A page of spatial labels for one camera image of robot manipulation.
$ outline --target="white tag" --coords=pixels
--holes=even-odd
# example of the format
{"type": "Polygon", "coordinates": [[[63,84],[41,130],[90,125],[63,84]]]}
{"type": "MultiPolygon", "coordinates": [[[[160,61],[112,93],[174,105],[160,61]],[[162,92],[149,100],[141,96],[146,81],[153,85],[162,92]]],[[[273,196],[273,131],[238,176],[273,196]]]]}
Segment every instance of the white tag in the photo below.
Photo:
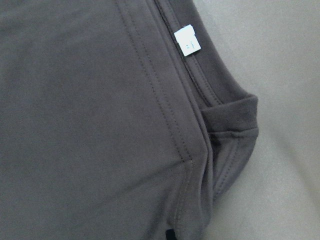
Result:
{"type": "Polygon", "coordinates": [[[194,28],[189,24],[174,33],[184,56],[188,56],[201,49],[195,36],[194,28]]]}

